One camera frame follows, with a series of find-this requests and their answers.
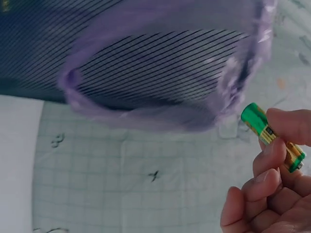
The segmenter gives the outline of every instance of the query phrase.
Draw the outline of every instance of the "hand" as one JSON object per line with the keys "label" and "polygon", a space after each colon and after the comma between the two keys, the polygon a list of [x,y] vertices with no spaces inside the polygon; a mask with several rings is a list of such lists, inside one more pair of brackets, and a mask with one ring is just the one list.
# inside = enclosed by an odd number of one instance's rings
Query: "hand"
{"label": "hand", "polygon": [[[311,111],[269,109],[269,125],[284,140],[311,146]],[[254,159],[254,178],[231,187],[221,216],[223,233],[310,233],[311,177],[284,167],[286,148],[277,138]]]}

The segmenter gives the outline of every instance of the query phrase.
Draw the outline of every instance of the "fingernail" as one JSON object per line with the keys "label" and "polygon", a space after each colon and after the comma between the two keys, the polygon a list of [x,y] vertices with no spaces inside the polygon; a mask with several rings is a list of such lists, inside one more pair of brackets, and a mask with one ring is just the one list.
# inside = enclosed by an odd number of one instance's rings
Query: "fingernail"
{"label": "fingernail", "polygon": [[281,109],[278,109],[278,108],[270,108],[268,109],[269,111],[273,111],[273,112],[279,112],[279,113],[282,113],[284,112],[284,110],[281,110]]}
{"label": "fingernail", "polygon": [[270,172],[270,171],[266,171],[266,172],[260,174],[259,176],[256,177],[255,181],[256,181],[257,183],[262,183],[262,182],[264,182],[264,181],[266,180],[266,178],[267,178],[269,172]]}
{"label": "fingernail", "polygon": [[266,148],[263,151],[264,155],[270,155],[273,151],[273,146],[274,146],[274,142],[270,143],[269,145],[266,146]]}

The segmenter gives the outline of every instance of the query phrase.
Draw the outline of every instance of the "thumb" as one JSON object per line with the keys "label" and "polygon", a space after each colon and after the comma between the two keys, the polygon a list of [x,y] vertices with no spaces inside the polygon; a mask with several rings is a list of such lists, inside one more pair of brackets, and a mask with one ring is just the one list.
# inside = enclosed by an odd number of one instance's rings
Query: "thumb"
{"label": "thumb", "polygon": [[252,233],[249,224],[244,219],[244,205],[242,191],[236,187],[229,188],[220,219],[223,233]]}
{"label": "thumb", "polygon": [[298,145],[311,146],[310,110],[286,112],[271,108],[267,111],[267,118],[279,137]]}

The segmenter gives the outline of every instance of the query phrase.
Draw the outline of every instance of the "stain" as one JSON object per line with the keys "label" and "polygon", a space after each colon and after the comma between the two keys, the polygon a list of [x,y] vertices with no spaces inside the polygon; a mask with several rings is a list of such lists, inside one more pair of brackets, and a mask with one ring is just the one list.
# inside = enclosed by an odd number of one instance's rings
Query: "stain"
{"label": "stain", "polygon": [[303,5],[299,0],[290,0],[293,4],[295,4],[299,9],[305,9],[305,5]]}
{"label": "stain", "polygon": [[299,40],[301,40],[305,44],[305,46],[309,50],[311,50],[311,41],[309,40],[309,38],[306,35],[299,37]]}
{"label": "stain", "polygon": [[284,79],[278,78],[276,80],[277,86],[279,87],[279,89],[284,90],[286,88],[286,82]]}
{"label": "stain", "polygon": [[301,62],[306,65],[306,66],[310,66],[310,62],[308,61],[308,59],[306,58],[305,55],[303,55],[302,53],[298,54],[299,59],[301,60]]}

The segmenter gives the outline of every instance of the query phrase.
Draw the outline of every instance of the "purple plastic bag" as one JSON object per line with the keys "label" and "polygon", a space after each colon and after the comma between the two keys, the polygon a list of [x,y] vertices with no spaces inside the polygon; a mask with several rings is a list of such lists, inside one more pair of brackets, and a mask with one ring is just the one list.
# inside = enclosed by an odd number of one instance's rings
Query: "purple plastic bag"
{"label": "purple plastic bag", "polygon": [[[77,86],[82,81],[78,69],[95,53],[142,28],[148,31],[148,25],[167,19],[169,15],[181,17],[179,11],[185,9],[200,11],[199,16],[193,20],[189,18],[189,25],[175,23],[174,28],[198,29],[202,27],[200,15],[205,14],[209,17],[206,27],[235,30],[247,35],[227,60],[217,88],[204,101],[121,111],[99,106],[78,91]],[[270,57],[275,10],[276,0],[124,0],[95,18],[75,42],[60,73],[59,87],[74,111],[112,126],[152,131],[205,131],[234,111],[242,101],[247,80]],[[168,30],[173,21],[168,21]]]}

